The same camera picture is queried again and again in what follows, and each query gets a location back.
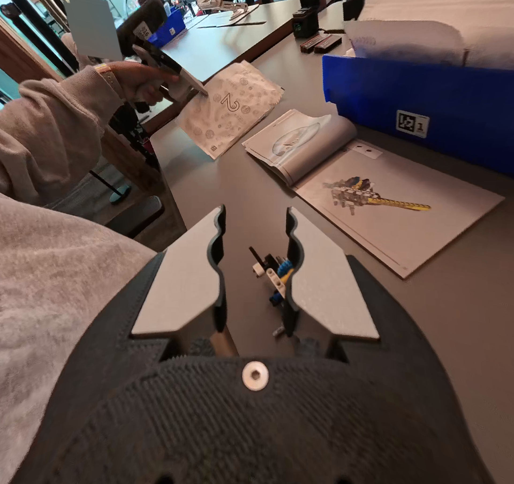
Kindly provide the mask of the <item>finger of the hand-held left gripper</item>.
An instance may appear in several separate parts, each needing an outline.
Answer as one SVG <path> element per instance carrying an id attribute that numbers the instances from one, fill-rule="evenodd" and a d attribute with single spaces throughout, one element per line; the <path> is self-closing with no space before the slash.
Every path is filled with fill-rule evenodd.
<path id="1" fill-rule="evenodd" d="M 197 91 L 201 95 L 208 97 L 209 93 L 202 82 L 193 77 L 185 69 L 177 72 L 178 81 L 176 82 L 176 97 L 186 97 L 191 91 Z"/>

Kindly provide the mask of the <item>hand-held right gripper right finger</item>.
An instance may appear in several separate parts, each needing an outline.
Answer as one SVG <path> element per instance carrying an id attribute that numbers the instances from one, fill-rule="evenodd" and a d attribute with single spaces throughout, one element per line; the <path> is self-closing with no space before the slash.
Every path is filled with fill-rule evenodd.
<path id="1" fill-rule="evenodd" d="M 314 328 L 314 333 L 327 336 L 327 352 L 338 340 L 379 342 L 344 250 L 292 206 L 286 211 L 285 230 L 292 265 L 282 313 L 286 335 Z"/>

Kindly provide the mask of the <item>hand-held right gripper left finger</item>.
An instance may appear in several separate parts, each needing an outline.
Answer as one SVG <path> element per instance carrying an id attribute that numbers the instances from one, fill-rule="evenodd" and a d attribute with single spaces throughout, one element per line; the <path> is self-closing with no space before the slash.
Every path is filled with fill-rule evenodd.
<path id="1" fill-rule="evenodd" d="M 135 339 L 170 339 L 186 352 L 200 338 L 222 334 L 227 297 L 224 257 L 226 207 L 215 207 L 171 244 L 132 327 Z"/>

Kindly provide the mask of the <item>white printed paper bag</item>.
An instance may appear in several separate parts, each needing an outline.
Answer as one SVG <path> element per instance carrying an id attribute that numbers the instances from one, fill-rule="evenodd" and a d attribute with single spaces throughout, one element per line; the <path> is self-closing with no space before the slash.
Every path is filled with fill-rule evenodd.
<path id="1" fill-rule="evenodd" d="M 196 95 L 175 122 L 211 159 L 217 159 L 263 120 L 284 89 L 242 61 L 211 78 L 208 95 Z"/>

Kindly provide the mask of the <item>small lego assembly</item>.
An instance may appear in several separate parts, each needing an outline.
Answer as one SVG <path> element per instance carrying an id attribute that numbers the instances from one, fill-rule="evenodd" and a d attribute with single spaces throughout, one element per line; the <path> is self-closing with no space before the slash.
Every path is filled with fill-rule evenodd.
<path id="1" fill-rule="evenodd" d="M 273 331 L 273 338 L 288 337 L 293 339 L 297 328 L 300 308 L 292 296 L 292 276 L 296 268 L 287 257 L 267 254 L 261 257 L 253 246 L 248 247 L 255 259 L 252 271 L 256 278 L 265 277 L 272 291 L 269 297 L 271 305 L 280 310 L 281 324 Z"/>

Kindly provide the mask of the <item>person's left forearm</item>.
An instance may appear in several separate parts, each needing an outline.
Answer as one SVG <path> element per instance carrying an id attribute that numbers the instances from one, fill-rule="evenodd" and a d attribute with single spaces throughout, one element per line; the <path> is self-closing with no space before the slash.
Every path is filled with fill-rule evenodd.
<path id="1" fill-rule="evenodd" d="M 45 206 L 65 197 L 101 157 L 123 102 L 92 66 L 61 81 L 28 80 L 1 110 L 1 195 Z"/>

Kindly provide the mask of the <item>person's left hand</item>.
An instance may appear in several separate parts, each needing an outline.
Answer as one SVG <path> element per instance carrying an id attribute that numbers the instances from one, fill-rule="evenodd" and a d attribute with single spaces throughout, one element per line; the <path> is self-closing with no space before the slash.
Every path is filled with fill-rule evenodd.
<path id="1" fill-rule="evenodd" d="M 160 91 L 163 83 L 173 84 L 179 80 L 169 71 L 134 61 L 113 62 L 109 66 L 130 102 L 146 102 L 154 106 L 164 98 Z"/>

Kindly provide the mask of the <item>small blue plastic bin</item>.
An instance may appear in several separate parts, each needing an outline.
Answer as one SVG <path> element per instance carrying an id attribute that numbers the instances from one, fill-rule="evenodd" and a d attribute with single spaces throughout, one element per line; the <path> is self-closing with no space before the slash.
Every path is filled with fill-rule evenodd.
<path id="1" fill-rule="evenodd" d="M 160 26 L 157 31 L 149 38 L 151 44 L 157 48 L 162 48 L 170 43 L 175 37 L 182 33 L 185 28 L 185 22 L 182 15 L 182 10 L 170 10 L 166 21 Z"/>

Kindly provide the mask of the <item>striped wristband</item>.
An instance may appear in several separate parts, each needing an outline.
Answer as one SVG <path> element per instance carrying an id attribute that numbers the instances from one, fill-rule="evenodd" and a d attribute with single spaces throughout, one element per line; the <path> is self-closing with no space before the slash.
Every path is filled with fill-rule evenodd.
<path id="1" fill-rule="evenodd" d="M 97 74 L 99 74 L 109 84 L 109 86 L 119 95 L 119 97 L 123 98 L 123 89 L 120 86 L 120 83 L 117 80 L 111 67 L 106 63 L 101 63 L 95 65 L 93 68 L 96 70 Z"/>

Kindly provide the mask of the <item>open instruction booklet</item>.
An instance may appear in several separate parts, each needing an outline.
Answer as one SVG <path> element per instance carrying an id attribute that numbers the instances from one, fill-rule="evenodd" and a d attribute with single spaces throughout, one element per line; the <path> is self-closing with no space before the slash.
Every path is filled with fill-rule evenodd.
<path id="1" fill-rule="evenodd" d="M 504 200 L 359 140 L 339 115 L 290 110 L 243 147 L 402 279 Z"/>

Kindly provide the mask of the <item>brown flat packet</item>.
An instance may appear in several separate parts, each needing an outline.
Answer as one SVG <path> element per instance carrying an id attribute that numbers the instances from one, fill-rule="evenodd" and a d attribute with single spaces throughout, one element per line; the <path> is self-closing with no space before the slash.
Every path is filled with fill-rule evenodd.
<path id="1" fill-rule="evenodd" d="M 331 33 L 325 36 L 318 44 L 313 48 L 315 54 L 327 54 L 334 50 L 336 47 L 342 44 L 342 36 Z"/>
<path id="2" fill-rule="evenodd" d="M 326 33 L 318 33 L 316 36 L 313 36 L 300 44 L 300 52 L 303 54 L 311 54 L 315 47 L 327 37 L 328 35 Z"/>

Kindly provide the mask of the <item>black charger box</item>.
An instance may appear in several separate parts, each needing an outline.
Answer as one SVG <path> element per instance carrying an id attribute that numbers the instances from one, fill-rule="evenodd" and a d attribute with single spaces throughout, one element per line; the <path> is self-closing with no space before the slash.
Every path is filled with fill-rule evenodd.
<path id="1" fill-rule="evenodd" d="M 300 0 L 300 6 L 292 15 L 292 33 L 296 39 L 309 39 L 319 31 L 320 0 Z"/>

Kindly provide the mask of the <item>person's grey clothing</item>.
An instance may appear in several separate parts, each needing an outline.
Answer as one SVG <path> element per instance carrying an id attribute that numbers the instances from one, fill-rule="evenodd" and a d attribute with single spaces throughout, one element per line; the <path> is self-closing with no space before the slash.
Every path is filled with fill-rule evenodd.
<path id="1" fill-rule="evenodd" d="M 105 226 L 1 195 L 1 483 L 74 346 L 156 253 Z"/>

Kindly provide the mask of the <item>large blue plastic bin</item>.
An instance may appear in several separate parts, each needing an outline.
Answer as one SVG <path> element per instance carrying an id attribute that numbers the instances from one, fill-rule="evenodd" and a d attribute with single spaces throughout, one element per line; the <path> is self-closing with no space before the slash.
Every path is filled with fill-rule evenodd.
<path id="1" fill-rule="evenodd" d="M 325 100 L 353 123 L 513 177 L 513 71 L 324 55 Z"/>

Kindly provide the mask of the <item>large white paper bag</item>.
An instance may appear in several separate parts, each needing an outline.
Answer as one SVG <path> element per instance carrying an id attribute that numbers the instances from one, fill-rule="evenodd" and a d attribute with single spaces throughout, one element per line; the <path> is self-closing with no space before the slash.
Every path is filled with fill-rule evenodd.
<path id="1" fill-rule="evenodd" d="M 366 0 L 359 19 L 444 23 L 460 32 L 466 66 L 513 70 L 513 0 Z"/>

